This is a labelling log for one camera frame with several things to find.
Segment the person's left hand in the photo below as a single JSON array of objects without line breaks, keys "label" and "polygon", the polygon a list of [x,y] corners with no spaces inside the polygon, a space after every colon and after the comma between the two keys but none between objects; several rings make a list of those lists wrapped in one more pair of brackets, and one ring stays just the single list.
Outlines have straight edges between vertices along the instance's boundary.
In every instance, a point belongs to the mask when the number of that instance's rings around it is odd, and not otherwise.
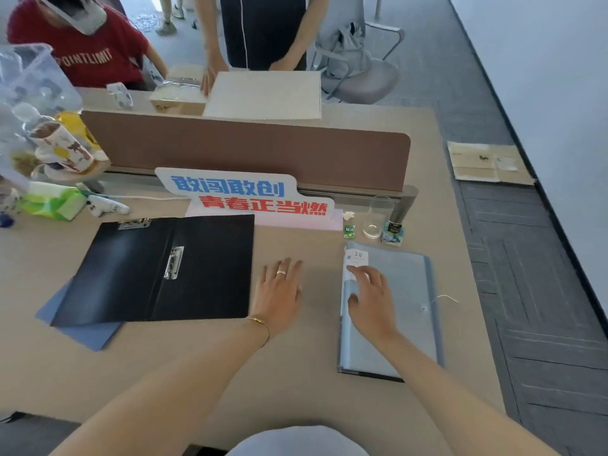
[{"label": "person's left hand", "polygon": [[264,289],[260,289],[260,277],[257,280],[248,319],[264,326],[268,339],[288,329],[299,313],[301,284],[300,290],[295,290],[288,282],[289,269],[295,262],[285,258],[270,265],[268,276],[272,283]]}]

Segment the person's right hand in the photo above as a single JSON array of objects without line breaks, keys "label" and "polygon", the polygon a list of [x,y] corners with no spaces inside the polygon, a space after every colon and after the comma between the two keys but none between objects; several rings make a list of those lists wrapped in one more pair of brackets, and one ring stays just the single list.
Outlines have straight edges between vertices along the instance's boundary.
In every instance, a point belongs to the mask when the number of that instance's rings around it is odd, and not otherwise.
[{"label": "person's right hand", "polygon": [[354,326],[370,344],[381,351],[386,344],[394,341],[399,332],[396,324],[395,308],[388,281],[382,274],[382,292],[376,290],[369,281],[367,266],[347,266],[358,284],[360,314],[351,319]]}]

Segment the person's right forearm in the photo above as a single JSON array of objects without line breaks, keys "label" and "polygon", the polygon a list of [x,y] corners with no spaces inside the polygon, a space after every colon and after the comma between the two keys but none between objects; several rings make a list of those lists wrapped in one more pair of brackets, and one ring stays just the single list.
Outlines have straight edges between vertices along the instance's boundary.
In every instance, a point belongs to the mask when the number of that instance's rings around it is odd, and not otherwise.
[{"label": "person's right forearm", "polygon": [[399,372],[455,456],[561,456],[401,334],[381,337],[374,345]]}]

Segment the person's left forearm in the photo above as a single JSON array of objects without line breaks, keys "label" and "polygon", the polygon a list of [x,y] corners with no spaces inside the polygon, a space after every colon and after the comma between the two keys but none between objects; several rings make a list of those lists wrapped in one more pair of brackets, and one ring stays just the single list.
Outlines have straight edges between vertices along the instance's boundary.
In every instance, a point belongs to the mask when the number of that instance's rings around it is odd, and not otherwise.
[{"label": "person's left forearm", "polygon": [[246,319],[216,345],[172,362],[120,394],[50,456],[179,456],[243,365],[267,342]]}]

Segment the grey-blue expanding file folder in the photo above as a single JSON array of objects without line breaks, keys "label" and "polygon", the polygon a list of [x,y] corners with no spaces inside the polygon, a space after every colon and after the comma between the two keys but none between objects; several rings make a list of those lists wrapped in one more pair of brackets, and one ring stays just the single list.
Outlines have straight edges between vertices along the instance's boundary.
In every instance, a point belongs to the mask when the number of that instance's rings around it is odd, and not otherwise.
[{"label": "grey-blue expanding file folder", "polygon": [[348,314],[348,299],[359,295],[359,285],[347,266],[360,265],[374,267],[387,278],[399,332],[445,367],[431,260],[417,253],[350,242],[344,250],[338,372],[402,382],[398,372],[354,327]]}]

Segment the small green and black box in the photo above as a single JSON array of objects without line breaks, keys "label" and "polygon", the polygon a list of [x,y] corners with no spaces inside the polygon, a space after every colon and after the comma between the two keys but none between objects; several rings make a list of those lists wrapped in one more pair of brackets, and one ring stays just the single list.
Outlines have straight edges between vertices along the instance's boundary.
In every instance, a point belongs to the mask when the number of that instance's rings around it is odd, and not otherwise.
[{"label": "small green and black box", "polygon": [[381,243],[393,247],[400,247],[404,239],[403,224],[387,221],[381,234]]}]

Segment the pink sign base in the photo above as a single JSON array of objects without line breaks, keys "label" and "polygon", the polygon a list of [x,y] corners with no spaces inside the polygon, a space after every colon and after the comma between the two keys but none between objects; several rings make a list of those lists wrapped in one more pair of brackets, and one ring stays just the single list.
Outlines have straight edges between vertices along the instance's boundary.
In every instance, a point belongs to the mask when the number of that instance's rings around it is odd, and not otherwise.
[{"label": "pink sign base", "polygon": [[228,208],[206,207],[201,202],[192,200],[188,205],[185,217],[194,216],[255,216],[255,225],[263,227],[278,227],[290,229],[343,231],[344,211],[335,208],[327,217],[296,215],[293,213],[254,212],[247,210],[231,210]]}]

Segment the clear drinking glass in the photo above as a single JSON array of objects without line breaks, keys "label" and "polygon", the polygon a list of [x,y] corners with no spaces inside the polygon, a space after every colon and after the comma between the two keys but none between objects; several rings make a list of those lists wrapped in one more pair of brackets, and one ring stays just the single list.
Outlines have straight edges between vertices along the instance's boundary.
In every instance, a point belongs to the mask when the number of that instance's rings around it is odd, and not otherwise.
[{"label": "clear drinking glass", "polygon": [[364,218],[363,234],[370,239],[380,237],[394,207],[395,203],[392,198],[385,195],[374,196],[370,201],[369,210]]}]

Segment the white sign with coloured lettering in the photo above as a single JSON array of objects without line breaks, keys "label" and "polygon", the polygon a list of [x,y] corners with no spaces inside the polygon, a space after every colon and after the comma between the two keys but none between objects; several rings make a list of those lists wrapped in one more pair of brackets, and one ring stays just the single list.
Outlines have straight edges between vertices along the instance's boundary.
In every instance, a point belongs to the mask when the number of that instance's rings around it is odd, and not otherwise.
[{"label": "white sign with coloured lettering", "polygon": [[205,208],[322,218],[335,209],[331,198],[302,195],[288,174],[158,167],[155,175],[169,192]]}]

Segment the black open clip folder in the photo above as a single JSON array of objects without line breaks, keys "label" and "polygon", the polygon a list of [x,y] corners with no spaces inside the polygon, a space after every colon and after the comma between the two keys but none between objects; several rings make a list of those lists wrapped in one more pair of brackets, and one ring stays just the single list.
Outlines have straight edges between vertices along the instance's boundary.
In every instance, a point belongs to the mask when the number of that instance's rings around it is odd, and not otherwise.
[{"label": "black open clip folder", "polygon": [[253,214],[104,222],[51,322],[243,319]]}]

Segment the brown desk divider panel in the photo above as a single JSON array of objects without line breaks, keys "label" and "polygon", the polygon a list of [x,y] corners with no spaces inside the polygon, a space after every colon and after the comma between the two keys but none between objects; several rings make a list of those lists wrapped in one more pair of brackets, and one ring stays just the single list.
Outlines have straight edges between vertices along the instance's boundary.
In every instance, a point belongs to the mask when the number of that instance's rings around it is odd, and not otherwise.
[{"label": "brown desk divider panel", "polygon": [[115,167],[288,174],[304,184],[401,191],[411,139],[397,132],[85,110]]}]

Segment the person's white clothing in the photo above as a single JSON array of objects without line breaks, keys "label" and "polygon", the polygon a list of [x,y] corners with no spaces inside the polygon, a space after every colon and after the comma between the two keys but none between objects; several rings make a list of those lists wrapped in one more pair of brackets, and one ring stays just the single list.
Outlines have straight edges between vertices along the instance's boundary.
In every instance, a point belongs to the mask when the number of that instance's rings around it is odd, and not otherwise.
[{"label": "person's white clothing", "polygon": [[330,427],[291,426],[252,435],[225,456],[369,456],[369,453]]}]

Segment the flattened cardboard sheet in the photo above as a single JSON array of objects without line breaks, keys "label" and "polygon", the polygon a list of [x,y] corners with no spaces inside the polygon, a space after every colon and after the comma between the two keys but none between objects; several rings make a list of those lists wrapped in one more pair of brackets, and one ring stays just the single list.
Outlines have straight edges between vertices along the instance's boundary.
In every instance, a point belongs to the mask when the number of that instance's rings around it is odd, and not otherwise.
[{"label": "flattened cardboard sheet", "polygon": [[447,142],[454,177],[458,181],[532,186],[529,173],[514,145]]}]

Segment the large white flat box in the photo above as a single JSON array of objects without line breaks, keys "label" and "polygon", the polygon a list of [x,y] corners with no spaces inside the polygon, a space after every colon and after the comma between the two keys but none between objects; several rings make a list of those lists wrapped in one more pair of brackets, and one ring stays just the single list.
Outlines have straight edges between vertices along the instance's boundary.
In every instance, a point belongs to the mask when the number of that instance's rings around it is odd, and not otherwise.
[{"label": "large white flat box", "polygon": [[321,120],[319,72],[220,72],[203,117],[219,120]]}]

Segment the blue paper sheet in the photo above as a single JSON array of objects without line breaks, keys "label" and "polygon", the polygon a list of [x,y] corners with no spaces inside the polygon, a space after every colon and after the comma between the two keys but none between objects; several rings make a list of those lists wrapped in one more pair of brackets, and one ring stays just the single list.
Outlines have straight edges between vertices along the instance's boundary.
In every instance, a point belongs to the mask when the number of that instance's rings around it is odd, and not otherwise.
[{"label": "blue paper sheet", "polygon": [[[65,283],[35,314],[35,318],[50,326],[57,310],[72,283],[72,278]],[[92,325],[55,328],[63,335],[92,352],[101,352],[121,329],[123,323],[98,323]]]}]

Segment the grey office chair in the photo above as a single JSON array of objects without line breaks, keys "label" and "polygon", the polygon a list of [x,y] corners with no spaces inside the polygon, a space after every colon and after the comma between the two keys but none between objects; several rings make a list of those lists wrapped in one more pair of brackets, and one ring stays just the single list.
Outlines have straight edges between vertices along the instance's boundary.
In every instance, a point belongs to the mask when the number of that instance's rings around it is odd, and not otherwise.
[{"label": "grey office chair", "polygon": [[343,80],[323,76],[320,68],[321,54],[315,51],[314,43],[309,69],[320,73],[321,90],[325,93],[326,100],[335,98],[349,104],[373,105],[384,99],[399,82],[399,69],[388,61],[388,57],[404,41],[405,31],[402,28],[366,21],[364,0],[330,0],[317,38],[328,36],[334,30],[353,21],[365,25],[365,40],[368,28],[394,34],[397,39],[382,58],[374,58],[371,55],[371,68],[368,72]]}]

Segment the small cardboard box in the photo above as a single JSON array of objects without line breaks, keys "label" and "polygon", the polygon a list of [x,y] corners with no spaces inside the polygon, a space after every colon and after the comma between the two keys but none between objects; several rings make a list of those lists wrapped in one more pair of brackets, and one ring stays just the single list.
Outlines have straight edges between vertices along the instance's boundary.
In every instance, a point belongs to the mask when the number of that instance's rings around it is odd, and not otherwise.
[{"label": "small cardboard box", "polygon": [[206,67],[182,64],[172,67],[162,84],[151,92],[149,102],[160,114],[201,117],[207,97],[201,90]]}]

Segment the green tissue pack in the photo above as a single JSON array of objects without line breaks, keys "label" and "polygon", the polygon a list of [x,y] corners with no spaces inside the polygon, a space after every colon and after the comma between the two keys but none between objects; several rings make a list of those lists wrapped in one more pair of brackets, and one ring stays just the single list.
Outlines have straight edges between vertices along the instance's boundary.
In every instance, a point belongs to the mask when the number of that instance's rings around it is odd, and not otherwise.
[{"label": "green tissue pack", "polygon": [[31,181],[16,205],[27,214],[69,222],[86,207],[87,196],[75,187]]}]

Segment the small white object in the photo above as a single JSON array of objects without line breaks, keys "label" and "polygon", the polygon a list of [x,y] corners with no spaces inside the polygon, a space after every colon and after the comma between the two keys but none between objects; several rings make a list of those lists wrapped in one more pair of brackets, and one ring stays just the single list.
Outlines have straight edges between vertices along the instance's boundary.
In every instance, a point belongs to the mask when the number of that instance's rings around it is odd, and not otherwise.
[{"label": "small white object", "polygon": [[133,109],[134,104],[132,96],[124,83],[118,82],[108,84],[106,90],[119,109],[123,111],[130,111]]}]

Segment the printed paper cup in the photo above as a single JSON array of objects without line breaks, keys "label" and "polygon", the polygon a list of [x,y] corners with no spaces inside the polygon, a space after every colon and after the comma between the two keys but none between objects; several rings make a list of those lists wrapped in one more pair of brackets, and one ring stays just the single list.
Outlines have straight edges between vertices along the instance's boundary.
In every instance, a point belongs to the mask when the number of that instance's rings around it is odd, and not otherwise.
[{"label": "printed paper cup", "polygon": [[55,120],[42,120],[27,136],[36,145],[35,157],[42,163],[54,163],[72,173],[85,173],[95,164],[93,155]]}]

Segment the yellow plastic bag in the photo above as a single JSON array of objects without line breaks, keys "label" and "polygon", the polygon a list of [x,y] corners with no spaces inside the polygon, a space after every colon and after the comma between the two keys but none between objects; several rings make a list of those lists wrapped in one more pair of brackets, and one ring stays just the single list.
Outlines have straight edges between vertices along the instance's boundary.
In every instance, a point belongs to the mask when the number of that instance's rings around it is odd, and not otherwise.
[{"label": "yellow plastic bag", "polygon": [[93,137],[87,126],[81,119],[78,112],[61,111],[55,115],[56,121],[61,123],[80,144],[87,148],[90,152],[100,151],[101,147]]}]

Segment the clear plastic container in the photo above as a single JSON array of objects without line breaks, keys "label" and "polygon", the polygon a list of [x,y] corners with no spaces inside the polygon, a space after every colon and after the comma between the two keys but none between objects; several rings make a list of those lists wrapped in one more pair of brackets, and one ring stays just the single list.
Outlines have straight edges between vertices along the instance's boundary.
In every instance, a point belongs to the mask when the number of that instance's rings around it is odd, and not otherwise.
[{"label": "clear plastic container", "polygon": [[80,113],[83,101],[43,43],[0,45],[0,109],[26,102],[43,115]]}]

